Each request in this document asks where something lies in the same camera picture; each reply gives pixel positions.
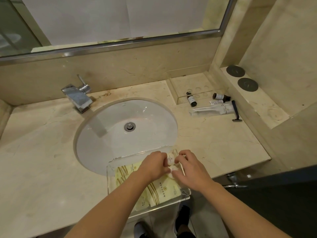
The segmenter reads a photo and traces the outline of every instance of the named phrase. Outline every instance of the foot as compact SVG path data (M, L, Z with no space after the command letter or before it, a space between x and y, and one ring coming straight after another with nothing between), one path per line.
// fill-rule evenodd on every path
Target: foot
M189 218L192 215L192 197L188 200L180 202L178 209L178 216L175 220L174 232L177 235L178 229L181 225L188 226Z
M151 228L144 222L140 221L134 225L134 238L153 238Z

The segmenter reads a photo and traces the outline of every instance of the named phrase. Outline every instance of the white sink basin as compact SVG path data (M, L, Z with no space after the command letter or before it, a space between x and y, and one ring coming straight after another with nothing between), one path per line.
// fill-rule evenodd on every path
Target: white sink basin
M81 125L75 140L80 163L106 175L108 162L165 145L173 146L177 123L167 108L147 100L127 100L106 106Z

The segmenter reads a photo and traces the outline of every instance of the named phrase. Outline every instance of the right hand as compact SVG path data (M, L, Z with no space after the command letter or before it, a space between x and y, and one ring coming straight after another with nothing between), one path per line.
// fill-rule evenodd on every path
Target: right hand
M204 165L190 150L180 151L179 156L175 158L175 163L178 162L182 164L185 176L181 170L172 171L172 176L188 188L202 192L205 188L216 183L211 179Z

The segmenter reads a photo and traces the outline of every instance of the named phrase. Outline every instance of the faucet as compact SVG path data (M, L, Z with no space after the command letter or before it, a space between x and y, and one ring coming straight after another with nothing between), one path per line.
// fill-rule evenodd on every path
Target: faucet
M90 104L93 101L86 95L91 91L91 88L84 82L79 74L77 74L77 77L83 83L82 86L76 88L73 84L69 84L66 87L62 88L61 91L74 104L77 111L82 114L90 108Z

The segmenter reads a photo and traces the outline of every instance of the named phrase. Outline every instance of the chrome trim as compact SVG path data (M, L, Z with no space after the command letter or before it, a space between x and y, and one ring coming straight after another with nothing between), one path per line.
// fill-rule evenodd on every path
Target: chrome trim
M224 17L222 19L219 29L206 30L191 33L181 33L167 36L159 37L148 37L142 39L125 40L111 43L101 43L96 45L82 46L82 47L69 47L57 50L19 54L14 56L0 57L0 66L40 61L53 58L69 57L69 56L79 56L99 52L107 52L135 47L146 47L152 45L160 45L166 43L174 43L189 40L205 39L210 37L221 37L228 25L229 19L231 17L232 11L235 7L237 0L229 0L228 6L226 8Z

